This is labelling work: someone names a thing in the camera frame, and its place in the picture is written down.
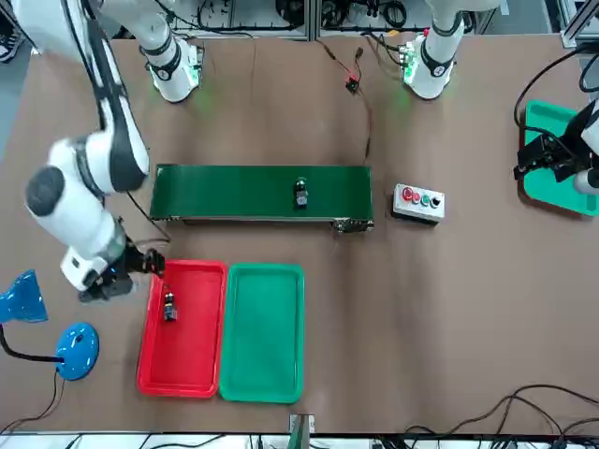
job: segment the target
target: lamp base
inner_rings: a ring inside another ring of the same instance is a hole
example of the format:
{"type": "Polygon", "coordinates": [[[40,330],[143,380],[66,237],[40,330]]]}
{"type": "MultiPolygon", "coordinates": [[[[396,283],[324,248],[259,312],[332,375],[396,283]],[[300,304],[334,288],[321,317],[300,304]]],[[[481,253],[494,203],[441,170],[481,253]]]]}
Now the lamp base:
{"type": "Polygon", "coordinates": [[[75,323],[69,326],[56,343],[56,356],[65,361],[56,363],[56,370],[67,381],[77,381],[94,368],[100,352],[97,332],[88,323],[75,323]]]}

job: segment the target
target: electrical connector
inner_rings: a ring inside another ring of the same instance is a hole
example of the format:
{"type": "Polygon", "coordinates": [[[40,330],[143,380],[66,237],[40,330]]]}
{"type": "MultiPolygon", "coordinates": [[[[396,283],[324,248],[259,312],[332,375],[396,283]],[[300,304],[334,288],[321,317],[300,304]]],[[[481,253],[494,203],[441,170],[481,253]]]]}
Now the electrical connector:
{"type": "Polygon", "coordinates": [[[355,95],[359,89],[358,79],[354,76],[350,76],[345,82],[345,89],[347,89],[351,95],[355,95]]]}

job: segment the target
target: red tray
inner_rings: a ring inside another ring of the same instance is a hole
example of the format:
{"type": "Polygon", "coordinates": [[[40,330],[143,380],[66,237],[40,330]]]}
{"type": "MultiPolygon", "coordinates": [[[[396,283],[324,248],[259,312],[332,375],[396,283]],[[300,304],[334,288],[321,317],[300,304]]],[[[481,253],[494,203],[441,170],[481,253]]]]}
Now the red tray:
{"type": "Polygon", "coordinates": [[[141,341],[138,388],[144,395],[210,398],[218,388],[226,266],[167,260],[153,276],[141,341]],[[175,296],[177,321],[164,320],[164,296],[175,296]]]}

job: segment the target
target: green tray rim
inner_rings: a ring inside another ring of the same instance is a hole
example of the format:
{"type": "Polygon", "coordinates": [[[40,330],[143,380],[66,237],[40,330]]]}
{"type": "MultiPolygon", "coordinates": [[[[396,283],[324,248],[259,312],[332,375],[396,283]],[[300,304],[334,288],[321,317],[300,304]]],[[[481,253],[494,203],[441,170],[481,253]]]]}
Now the green tray rim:
{"type": "Polygon", "coordinates": [[[240,402],[268,402],[268,403],[281,403],[281,404],[292,404],[297,402],[301,398],[301,394],[303,392],[303,370],[304,370],[304,337],[305,337],[305,276],[303,273],[303,269],[299,265],[286,265],[286,264],[249,264],[249,263],[240,263],[235,264],[229,267],[228,269],[228,279],[226,283],[226,310],[225,310],[225,321],[223,324],[223,343],[221,348],[221,368],[220,368],[220,376],[218,382],[218,391],[221,397],[224,400],[230,401],[240,401],[240,402]],[[230,348],[232,347],[231,334],[235,332],[235,328],[231,325],[233,322],[233,315],[235,313],[234,303],[236,289],[233,288],[237,279],[239,278],[239,274],[245,270],[280,270],[287,271],[289,273],[293,273],[298,277],[298,306],[299,313],[297,317],[297,334],[296,339],[298,341],[297,345],[297,353],[296,353],[296,363],[297,363],[297,371],[298,371],[298,380],[296,382],[296,387],[293,393],[291,394],[282,394],[271,397],[266,396],[255,396],[254,394],[244,394],[239,391],[235,391],[229,388],[226,385],[224,379],[226,376],[224,375],[229,369],[230,364],[232,363],[229,358],[226,356],[226,353],[230,352],[230,348]]]}

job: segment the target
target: green conveyor belt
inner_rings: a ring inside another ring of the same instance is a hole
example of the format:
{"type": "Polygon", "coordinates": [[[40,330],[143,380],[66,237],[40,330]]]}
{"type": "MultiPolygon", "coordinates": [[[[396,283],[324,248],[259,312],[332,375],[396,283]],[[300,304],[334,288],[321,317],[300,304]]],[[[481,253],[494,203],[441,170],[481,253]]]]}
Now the green conveyor belt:
{"type": "Polygon", "coordinates": [[[371,171],[346,166],[159,165],[154,220],[263,220],[372,223],[371,171]],[[296,180],[308,205],[295,207],[296,180]]]}

